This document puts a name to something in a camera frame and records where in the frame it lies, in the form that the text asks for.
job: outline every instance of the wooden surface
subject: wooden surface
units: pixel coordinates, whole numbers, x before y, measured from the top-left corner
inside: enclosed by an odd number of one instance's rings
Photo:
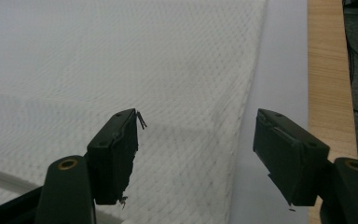
[[[308,23],[309,131],[331,147],[329,160],[357,158],[341,1],[308,0]],[[320,223],[319,206],[311,224]]]

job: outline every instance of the textured fabric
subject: textured fabric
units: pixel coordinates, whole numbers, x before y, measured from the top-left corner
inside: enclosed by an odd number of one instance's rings
[[[0,172],[42,185],[116,112],[148,128],[134,223],[227,223],[265,0],[0,1]]]

